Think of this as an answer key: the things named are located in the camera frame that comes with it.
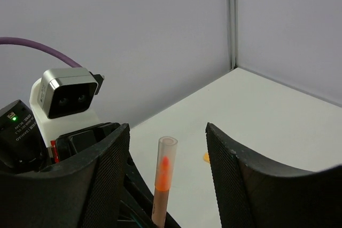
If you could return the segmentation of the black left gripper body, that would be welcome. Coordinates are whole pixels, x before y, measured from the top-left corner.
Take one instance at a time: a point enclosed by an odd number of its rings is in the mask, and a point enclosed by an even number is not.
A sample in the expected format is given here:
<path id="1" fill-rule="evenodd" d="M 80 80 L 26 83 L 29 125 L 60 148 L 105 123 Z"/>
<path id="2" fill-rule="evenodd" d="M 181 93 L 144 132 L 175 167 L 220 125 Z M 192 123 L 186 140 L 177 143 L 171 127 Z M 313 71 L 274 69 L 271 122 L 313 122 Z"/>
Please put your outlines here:
<path id="1" fill-rule="evenodd" d="M 121 124 L 102 123 L 60 136 L 53 142 L 57 164 L 102 141 Z M 116 227 L 155 227 L 151 219 L 152 193 L 129 153 Z"/>

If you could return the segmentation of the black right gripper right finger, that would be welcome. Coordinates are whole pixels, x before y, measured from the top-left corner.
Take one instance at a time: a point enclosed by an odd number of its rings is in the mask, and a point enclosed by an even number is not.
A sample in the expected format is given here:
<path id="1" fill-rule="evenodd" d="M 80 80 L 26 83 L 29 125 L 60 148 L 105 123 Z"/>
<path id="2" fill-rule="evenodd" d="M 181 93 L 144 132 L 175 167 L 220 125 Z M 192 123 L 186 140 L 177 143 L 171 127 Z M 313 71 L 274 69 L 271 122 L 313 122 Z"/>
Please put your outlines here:
<path id="1" fill-rule="evenodd" d="M 206 141 L 222 227 L 341 227 L 341 166 L 291 167 L 212 123 Z"/>

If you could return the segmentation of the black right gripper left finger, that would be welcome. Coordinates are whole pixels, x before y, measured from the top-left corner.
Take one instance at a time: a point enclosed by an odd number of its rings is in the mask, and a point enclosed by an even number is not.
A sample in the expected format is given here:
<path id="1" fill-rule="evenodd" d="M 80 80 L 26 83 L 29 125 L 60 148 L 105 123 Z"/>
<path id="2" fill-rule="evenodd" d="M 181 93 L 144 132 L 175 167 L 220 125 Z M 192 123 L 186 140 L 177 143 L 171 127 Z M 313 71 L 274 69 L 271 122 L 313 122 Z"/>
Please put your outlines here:
<path id="1" fill-rule="evenodd" d="M 1 173 L 1 227 L 116 227 L 130 127 L 41 172 Z"/>

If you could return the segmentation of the orange highlighter pen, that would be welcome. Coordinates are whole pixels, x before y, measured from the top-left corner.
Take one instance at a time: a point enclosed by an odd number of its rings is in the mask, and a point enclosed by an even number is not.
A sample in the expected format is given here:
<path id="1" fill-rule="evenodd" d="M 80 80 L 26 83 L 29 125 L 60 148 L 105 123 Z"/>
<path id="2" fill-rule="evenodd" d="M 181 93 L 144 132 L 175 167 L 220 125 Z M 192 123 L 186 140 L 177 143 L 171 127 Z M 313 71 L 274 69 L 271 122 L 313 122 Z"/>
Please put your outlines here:
<path id="1" fill-rule="evenodd" d="M 169 158 L 163 156 L 158 167 L 158 172 L 156 173 L 151 216 L 152 221 L 157 227 L 165 226 L 172 171 Z"/>

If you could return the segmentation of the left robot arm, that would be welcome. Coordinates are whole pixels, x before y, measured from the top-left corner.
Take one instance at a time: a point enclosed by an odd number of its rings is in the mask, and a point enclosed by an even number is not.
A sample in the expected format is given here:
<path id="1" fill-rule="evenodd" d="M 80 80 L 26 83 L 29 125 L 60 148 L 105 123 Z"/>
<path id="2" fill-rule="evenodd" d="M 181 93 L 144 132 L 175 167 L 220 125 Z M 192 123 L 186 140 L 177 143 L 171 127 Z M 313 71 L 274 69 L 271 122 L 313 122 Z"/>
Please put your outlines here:
<path id="1" fill-rule="evenodd" d="M 154 227 L 153 195 L 129 153 L 128 124 L 58 137 L 48 154 L 32 111 L 1 110 L 1 227 Z"/>

